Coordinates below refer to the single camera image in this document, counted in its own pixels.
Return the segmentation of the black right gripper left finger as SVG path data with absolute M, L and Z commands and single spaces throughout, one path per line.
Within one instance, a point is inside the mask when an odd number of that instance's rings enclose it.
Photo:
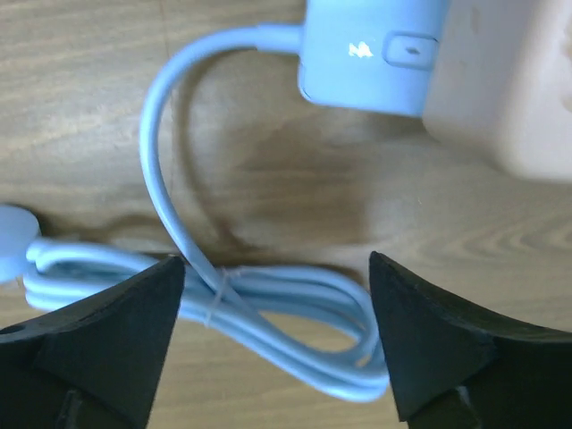
M 3 428 L 145 428 L 184 286 L 169 257 L 1 331 Z

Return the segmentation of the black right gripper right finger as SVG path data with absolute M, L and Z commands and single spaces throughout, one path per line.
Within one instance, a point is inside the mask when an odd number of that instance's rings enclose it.
M 410 428 L 569 428 L 571 334 L 481 307 L 380 253 L 369 283 Z

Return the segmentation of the light blue power strip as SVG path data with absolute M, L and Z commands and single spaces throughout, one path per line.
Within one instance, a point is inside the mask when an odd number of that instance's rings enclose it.
M 296 23 L 300 1 L 4 1 L 1 198 L 48 234 L 173 249 L 139 167 L 139 111 L 192 40 Z M 317 263 L 362 274 L 407 236 L 389 191 L 434 143 L 418 120 L 317 107 L 296 62 L 249 48 L 193 66 L 169 96 L 159 153 L 193 239 L 215 265 Z

